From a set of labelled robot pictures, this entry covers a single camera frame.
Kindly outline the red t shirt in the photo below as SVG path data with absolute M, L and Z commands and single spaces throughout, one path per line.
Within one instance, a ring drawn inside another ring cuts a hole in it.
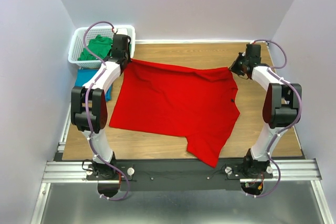
M 124 71 L 109 125 L 184 137 L 189 153 L 215 167 L 240 115 L 237 92 L 226 67 L 194 69 L 134 60 Z

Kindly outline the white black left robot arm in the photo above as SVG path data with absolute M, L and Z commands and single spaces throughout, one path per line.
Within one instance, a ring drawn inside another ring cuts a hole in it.
M 107 180 L 123 175 L 116 168 L 116 157 L 108 146 L 104 129 L 108 120 L 106 91 L 131 62 L 130 44 L 130 36 L 114 34 L 107 56 L 102 59 L 94 54 L 101 62 L 97 73 L 83 86 L 75 86 L 71 91 L 71 123 L 86 137 L 93 154 L 87 171 Z

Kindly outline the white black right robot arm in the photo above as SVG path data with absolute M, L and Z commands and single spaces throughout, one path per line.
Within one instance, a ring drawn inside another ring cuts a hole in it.
M 264 125 L 256 143 L 246 153 L 239 172 L 247 178 L 258 177 L 270 166 L 271 155 L 280 138 L 301 118 L 302 87 L 278 76 L 274 69 L 261 62 L 261 45 L 254 40 L 240 52 L 229 70 L 258 83 L 266 96 L 263 106 Z

